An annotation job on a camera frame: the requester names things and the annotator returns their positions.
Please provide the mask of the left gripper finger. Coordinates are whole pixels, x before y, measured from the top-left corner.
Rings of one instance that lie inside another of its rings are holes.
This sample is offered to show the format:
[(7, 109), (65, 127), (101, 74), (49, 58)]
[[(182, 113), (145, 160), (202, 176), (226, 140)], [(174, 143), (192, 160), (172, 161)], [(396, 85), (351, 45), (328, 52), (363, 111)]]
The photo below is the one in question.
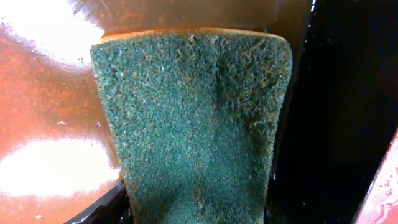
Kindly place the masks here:
[(124, 182), (105, 193), (65, 224), (133, 224), (129, 197)]

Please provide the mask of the green yellow sponge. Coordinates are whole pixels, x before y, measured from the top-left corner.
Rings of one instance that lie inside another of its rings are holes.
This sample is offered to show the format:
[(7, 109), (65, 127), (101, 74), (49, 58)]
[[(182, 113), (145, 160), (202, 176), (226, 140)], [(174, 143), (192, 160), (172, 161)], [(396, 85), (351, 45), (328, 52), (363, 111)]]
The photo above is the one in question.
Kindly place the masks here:
[(282, 37), (159, 29), (90, 50), (135, 223), (262, 223), (292, 74)]

